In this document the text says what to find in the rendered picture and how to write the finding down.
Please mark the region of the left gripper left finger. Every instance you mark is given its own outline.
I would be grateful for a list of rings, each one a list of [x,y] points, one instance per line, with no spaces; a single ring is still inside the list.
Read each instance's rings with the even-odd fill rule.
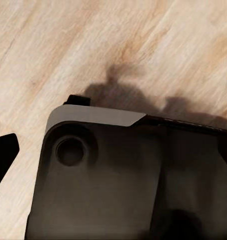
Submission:
[[[16,134],[0,136],[0,183],[20,151]]]

